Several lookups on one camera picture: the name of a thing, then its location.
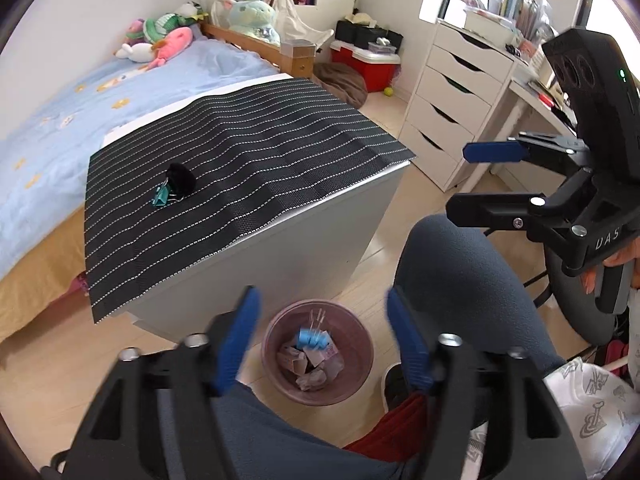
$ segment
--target black striped mat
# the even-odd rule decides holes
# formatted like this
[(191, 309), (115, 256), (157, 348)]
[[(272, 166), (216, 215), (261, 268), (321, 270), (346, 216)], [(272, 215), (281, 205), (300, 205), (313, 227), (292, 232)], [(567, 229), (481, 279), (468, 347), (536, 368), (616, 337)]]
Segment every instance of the black striped mat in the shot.
[[(413, 153), (305, 79), (206, 96), (92, 156), (84, 240), (94, 320), (279, 215), (321, 200)], [(156, 208), (171, 162), (197, 179)]]

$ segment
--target blue gripper pad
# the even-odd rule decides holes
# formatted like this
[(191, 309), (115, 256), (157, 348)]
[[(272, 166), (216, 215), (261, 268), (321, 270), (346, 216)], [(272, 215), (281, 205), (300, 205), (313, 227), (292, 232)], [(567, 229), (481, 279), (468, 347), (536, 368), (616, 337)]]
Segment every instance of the blue gripper pad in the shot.
[(429, 350), (394, 288), (386, 295), (386, 317), (400, 348), (402, 372), (406, 381), (417, 390), (429, 390), (433, 385)]
[(225, 338), (218, 346), (217, 368), (211, 381), (217, 393), (222, 396), (234, 384), (242, 364), (242, 358), (249, 345), (255, 326), (260, 317), (260, 294), (256, 288), (245, 291), (238, 307), (222, 316), (234, 315)]
[(505, 142), (470, 142), (462, 148), (467, 162), (520, 162), (529, 152), (516, 140)]

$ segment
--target drawer handle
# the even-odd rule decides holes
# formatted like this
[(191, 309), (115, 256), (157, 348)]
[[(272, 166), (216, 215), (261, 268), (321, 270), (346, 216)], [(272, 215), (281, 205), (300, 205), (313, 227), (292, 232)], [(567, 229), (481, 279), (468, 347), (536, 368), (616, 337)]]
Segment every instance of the drawer handle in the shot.
[(461, 92), (464, 92), (465, 94), (471, 94), (471, 90), (467, 90), (460, 83), (456, 83), (455, 81), (453, 81), (453, 79), (450, 79), (447, 76), (444, 76), (444, 79), (446, 79), (451, 86), (453, 86), (454, 88), (457, 88)]
[(438, 115), (444, 117), (450, 123), (458, 124), (458, 122), (456, 120), (454, 120), (451, 117), (449, 117), (446, 113), (444, 113), (442, 110), (440, 110), (437, 106), (433, 106), (433, 109), (436, 110), (436, 113)]
[(480, 40), (476, 40), (476, 38), (472, 38), (471, 36), (466, 35), (464, 32), (458, 31), (458, 33), (460, 34), (460, 36), (462, 36), (463, 40), (465, 40), (468, 43), (471, 43), (472, 45), (475, 45), (478, 48), (482, 48), (484, 50), (491, 50), (492, 49), (489, 45), (483, 43)]
[(465, 61), (464, 59), (462, 59), (461, 57), (456, 56), (455, 54), (451, 54), (454, 59), (460, 63), (460, 65), (462, 66), (466, 66), (469, 70), (473, 70), (474, 72), (482, 72), (482, 70), (480, 70), (477, 66), (472, 65), (471, 63), (469, 63), (468, 61)]
[(438, 146), (435, 142), (433, 142), (429, 137), (427, 137), (424, 133), (420, 132), (421, 136), (424, 137), (424, 140), (426, 140), (431, 146), (433, 146), (434, 148), (436, 148), (436, 150), (440, 150), (441, 152), (443, 152), (444, 150)]

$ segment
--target green stuffed toy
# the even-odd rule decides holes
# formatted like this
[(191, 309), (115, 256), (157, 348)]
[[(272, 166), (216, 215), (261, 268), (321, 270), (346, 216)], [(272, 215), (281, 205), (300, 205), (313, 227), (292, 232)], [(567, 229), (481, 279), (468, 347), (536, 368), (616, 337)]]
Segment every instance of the green stuffed toy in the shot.
[(229, 11), (227, 17), (229, 30), (280, 46), (280, 36), (273, 28), (276, 12), (267, 1), (225, 0), (225, 9)]
[(157, 20), (145, 20), (142, 31), (147, 43), (154, 44), (163, 40), (172, 30), (178, 27), (189, 27), (203, 19), (207, 15), (202, 12), (202, 7), (196, 3), (181, 5), (175, 12), (169, 12), (160, 16)]

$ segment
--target pink trash bin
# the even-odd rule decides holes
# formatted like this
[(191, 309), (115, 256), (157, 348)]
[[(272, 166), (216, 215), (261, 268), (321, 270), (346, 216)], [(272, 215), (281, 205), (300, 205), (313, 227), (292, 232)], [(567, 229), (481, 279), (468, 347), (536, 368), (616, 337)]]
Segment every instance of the pink trash bin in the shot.
[[(309, 311), (324, 308), (322, 329), (327, 330), (344, 358), (344, 369), (317, 392), (303, 392), (296, 376), (276, 361), (280, 347), (308, 327)], [(286, 397), (307, 406), (329, 406), (351, 397), (367, 380), (373, 366), (373, 342), (360, 320), (343, 306), (326, 300), (299, 301), (271, 320), (262, 340), (262, 366), (274, 386)]]

